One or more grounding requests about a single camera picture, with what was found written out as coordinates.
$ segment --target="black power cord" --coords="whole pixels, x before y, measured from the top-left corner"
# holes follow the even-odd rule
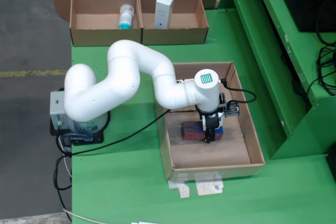
[[[323,8],[323,11],[321,12],[321,14],[319,15],[319,17],[317,18],[317,21],[316,21],[316,35],[317,37],[319,38],[319,40],[325,45],[324,47],[322,47],[319,51],[319,55],[318,55],[318,58],[317,58],[317,61],[316,61],[316,65],[317,65],[317,71],[318,71],[318,77],[317,79],[313,80],[307,91],[306,91],[306,95],[305,95],[305,102],[306,102],[306,110],[307,112],[310,110],[311,108],[311,105],[309,103],[309,99],[308,99],[308,93],[311,89],[311,86],[316,82],[318,81],[319,85],[321,87],[323,87],[326,92],[332,96],[335,95],[334,91],[336,91],[336,85],[332,85],[332,84],[329,84],[329,83],[326,83],[324,81],[323,78],[333,74],[333,73],[336,73],[336,71],[332,71],[328,74],[325,74],[323,75],[322,74],[322,69],[323,68],[326,68],[326,67],[329,67],[329,66],[336,66],[336,41],[334,42],[327,42],[325,41],[322,36],[320,35],[320,31],[319,31],[319,22],[320,22],[320,19],[321,17],[323,16],[323,14],[325,13],[326,11],[326,6],[325,4],[323,4],[321,1],[319,0],[315,0],[322,8]],[[324,58],[328,55],[332,54],[332,57],[331,58],[327,58],[325,61],[322,61],[324,60]]]
[[[54,176],[53,176],[53,182],[54,182],[54,187],[56,188],[57,190],[57,194],[58,194],[58,197],[59,197],[59,200],[61,201],[61,204],[63,206],[64,209],[66,209],[65,207],[65,204],[62,200],[62,196],[60,194],[60,191],[62,190],[67,190],[69,188],[71,188],[71,185],[67,186],[67,187],[64,187],[64,188],[60,188],[58,187],[58,183],[57,183],[57,177],[58,177],[58,165],[59,163],[62,161],[63,158],[66,158],[66,157],[72,157],[74,155],[78,155],[78,154],[83,154],[83,153],[87,153],[87,152],[93,152],[93,151],[96,151],[96,150],[100,150],[100,149],[103,149],[103,148],[106,148],[106,147],[109,147],[111,145],[114,145],[114,144],[118,144],[118,143],[121,143],[127,139],[130,139],[131,137],[134,137],[135,135],[139,134],[140,132],[142,132],[143,130],[147,129],[149,126],[151,126],[153,123],[155,123],[156,121],[158,121],[160,118],[162,118],[164,115],[166,115],[167,113],[169,113],[170,110],[166,110],[164,113],[162,113],[160,116],[158,116],[154,121],[152,121],[151,123],[147,124],[145,127],[141,128],[140,130],[134,132],[133,134],[127,136],[127,137],[124,137],[118,141],[115,141],[115,142],[112,142],[112,143],[109,143],[109,144],[106,144],[106,145],[103,145],[103,146],[100,146],[100,147],[97,147],[97,148],[93,148],[93,149],[89,149],[89,150],[86,150],[86,151],[81,151],[81,152],[75,152],[75,153],[67,153],[67,152],[64,152],[61,148],[61,146],[59,145],[59,142],[58,142],[58,138],[59,138],[59,133],[56,135],[56,145],[58,147],[58,149],[62,152],[62,157],[58,158],[56,160],[56,165],[55,165],[55,168],[54,168]],[[107,127],[108,123],[109,123],[109,119],[108,119],[108,122],[106,123],[106,125],[104,126],[103,130]]]
[[[228,90],[232,90],[232,91],[241,91],[241,92],[246,92],[246,93],[249,93],[251,95],[253,95],[254,97],[250,100],[247,100],[247,101],[238,101],[238,100],[231,100],[231,101],[228,101],[227,102],[227,106],[230,107],[230,104],[233,103],[233,102],[236,102],[236,103],[250,103],[250,102],[254,102],[256,99],[257,99],[257,95],[254,94],[252,91],[249,91],[249,90],[246,90],[246,89],[234,89],[234,88],[230,88],[227,84],[227,80],[226,78],[224,79],[221,79],[221,83],[223,84],[224,88],[228,89]]]

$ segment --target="yellow floor line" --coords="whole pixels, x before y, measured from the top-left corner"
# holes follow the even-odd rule
[[[0,78],[25,77],[25,76],[64,76],[67,69],[45,70],[45,71],[8,71],[0,72]]]

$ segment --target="open cardboard box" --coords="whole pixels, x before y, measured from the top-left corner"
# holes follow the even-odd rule
[[[202,0],[174,0],[170,28],[154,29],[156,0],[139,0],[144,45],[203,44],[209,29]]]
[[[118,29],[120,7],[134,7],[131,29]],[[141,42],[138,0],[54,0],[58,16],[70,23],[74,46],[111,46],[121,39]]]
[[[202,69],[213,69],[219,78],[227,78],[231,88],[242,85],[233,62],[175,63],[177,79],[194,78]],[[229,91],[220,85],[227,101],[246,101],[243,92]],[[224,135],[206,144],[203,141],[182,140],[182,123],[199,121],[194,106],[170,112],[158,121],[161,156],[165,176],[171,180],[195,180],[244,177],[258,173],[265,165],[258,136],[247,104],[241,103],[240,116],[224,118]],[[156,104],[156,113],[166,109]]]

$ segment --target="blue object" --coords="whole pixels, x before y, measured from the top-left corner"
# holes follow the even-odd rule
[[[131,26],[127,23],[119,24],[119,29],[131,29]]]

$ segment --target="green table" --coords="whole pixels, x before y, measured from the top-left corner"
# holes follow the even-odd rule
[[[323,155],[270,160],[285,133],[259,71],[237,10],[207,11],[204,45],[152,46],[173,62],[234,61],[243,88],[257,93],[249,105],[266,166],[256,176],[224,180],[224,192],[181,199],[164,177],[156,124],[121,144],[72,158],[72,210],[108,223],[335,223],[336,184]],[[108,47],[73,47],[72,64],[107,75]],[[155,118],[152,80],[141,74],[137,94],[111,111],[105,143]],[[74,147],[74,151],[88,147]],[[74,224],[86,223],[76,217]]]

